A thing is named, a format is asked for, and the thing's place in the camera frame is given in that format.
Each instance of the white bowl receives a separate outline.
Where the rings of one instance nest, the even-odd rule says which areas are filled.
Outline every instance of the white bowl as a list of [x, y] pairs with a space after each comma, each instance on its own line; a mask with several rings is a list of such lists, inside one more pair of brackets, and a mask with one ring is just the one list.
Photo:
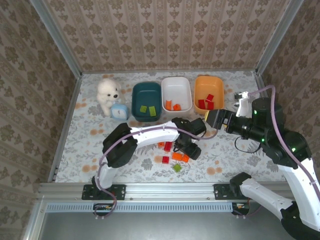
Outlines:
[[[187, 116], [193, 105], [189, 80], [183, 76], [163, 79], [161, 82], [161, 97], [163, 110], [171, 116]], [[172, 111], [166, 109], [166, 101], [171, 101]], [[181, 111], [173, 110], [176, 104], [180, 104]]]

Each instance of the toy block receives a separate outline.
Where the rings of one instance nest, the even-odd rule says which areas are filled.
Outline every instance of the toy block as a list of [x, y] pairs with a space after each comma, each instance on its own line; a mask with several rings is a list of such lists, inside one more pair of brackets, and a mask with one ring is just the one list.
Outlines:
[[206, 102], [209, 103], [209, 102], [212, 102], [212, 99], [214, 99], [214, 96], [209, 94], [207, 97], [206, 97]]
[[155, 116], [157, 116], [155, 106], [150, 106], [150, 107], [149, 107], [149, 112], [150, 112], [150, 117], [155, 117]]
[[158, 147], [159, 148], [163, 148], [165, 146], [165, 143], [162, 141], [162, 142], [158, 142]]
[[182, 154], [181, 153], [178, 153], [178, 152], [174, 152], [172, 153], [172, 159], [173, 160], [177, 160], [177, 161], [181, 161], [182, 160]]
[[172, 147], [172, 142], [171, 141], [167, 141], [164, 145], [164, 151], [166, 152], [170, 152], [171, 151], [171, 147]]
[[171, 111], [171, 100], [170, 101], [168, 101], [168, 100], [165, 101], [165, 109], [167, 109], [168, 111]]
[[208, 109], [208, 110], [213, 110], [214, 109], [214, 103], [212, 102], [212, 101], [209, 101], [208, 103], [207, 103], [207, 108], [206, 109]]
[[169, 164], [169, 157], [168, 156], [163, 156], [162, 157], [162, 163], [163, 164]]
[[174, 111], [181, 111], [181, 106], [180, 106], [180, 104], [174, 105], [174, 106], [173, 106], [173, 110], [174, 110]]
[[180, 164], [176, 164], [173, 166], [173, 170], [175, 170], [176, 173], [180, 172], [182, 169], [182, 167], [180, 166]]
[[206, 109], [205, 100], [203, 99], [198, 100], [198, 105], [200, 109]]
[[140, 107], [140, 112], [145, 114], [145, 113], [147, 112], [147, 106], [143, 106], [143, 105], [142, 105], [142, 106]]
[[184, 154], [183, 157], [182, 157], [182, 161], [187, 163], [189, 161], [188, 155]]

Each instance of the plastic bowl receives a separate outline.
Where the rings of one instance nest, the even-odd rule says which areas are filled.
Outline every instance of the plastic bowl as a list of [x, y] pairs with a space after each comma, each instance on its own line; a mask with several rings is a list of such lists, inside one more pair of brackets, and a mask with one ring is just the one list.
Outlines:
[[[183, 76], [167, 77], [161, 82], [162, 108], [167, 115], [187, 116], [192, 108], [190, 83]], [[166, 109], [166, 101], [171, 101], [172, 111]], [[181, 106], [180, 111], [173, 111], [174, 105]]]
[[223, 81], [216, 76], [198, 76], [194, 84], [193, 98], [193, 104], [197, 113], [204, 115], [208, 111], [207, 109], [199, 108], [198, 100], [206, 100], [209, 94], [213, 95], [214, 109], [223, 109], [225, 106]]
[[[146, 113], [140, 112], [140, 107], [146, 106]], [[149, 107], [154, 106], [156, 116], [150, 116]], [[132, 116], [138, 122], [155, 122], [160, 119], [161, 106], [161, 86], [156, 82], [140, 82], [132, 90]]]

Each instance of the patterned wallpaper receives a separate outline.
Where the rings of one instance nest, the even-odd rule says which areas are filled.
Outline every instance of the patterned wallpaper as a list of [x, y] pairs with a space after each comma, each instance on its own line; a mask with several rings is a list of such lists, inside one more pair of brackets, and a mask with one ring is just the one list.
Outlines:
[[83, 71], [255, 68], [289, 0], [45, 0]]
[[305, 0], [262, 75], [320, 168], [320, 1]]
[[0, 239], [20, 239], [75, 78], [28, 0], [0, 1]]

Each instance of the blue alarm clock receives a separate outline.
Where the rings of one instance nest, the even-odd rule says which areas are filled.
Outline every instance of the blue alarm clock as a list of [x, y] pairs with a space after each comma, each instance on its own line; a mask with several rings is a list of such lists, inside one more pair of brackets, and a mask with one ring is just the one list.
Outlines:
[[116, 120], [127, 120], [129, 118], [129, 108], [124, 104], [115, 103], [111, 106], [111, 117]]

